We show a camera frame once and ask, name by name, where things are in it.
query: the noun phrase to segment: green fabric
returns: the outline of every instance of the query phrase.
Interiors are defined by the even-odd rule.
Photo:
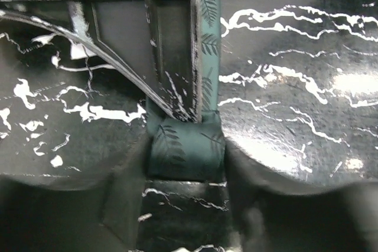
[[[147,99],[147,128],[154,137],[148,175],[215,181],[223,169],[225,141],[217,111],[220,65],[220,0],[201,0],[202,123],[164,118]]]

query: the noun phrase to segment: patterned fabric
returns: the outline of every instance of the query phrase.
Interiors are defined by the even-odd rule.
[[[218,104],[220,0],[201,0],[202,123],[162,118],[150,100],[148,132],[154,137],[148,175],[187,181],[215,181],[223,169],[225,141]]]

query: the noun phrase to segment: green strap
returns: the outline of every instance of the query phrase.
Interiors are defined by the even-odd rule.
[[[220,0],[201,0],[202,123],[164,118],[147,99],[148,132],[154,137],[148,175],[216,181],[223,169],[225,141],[217,111],[220,65]]]

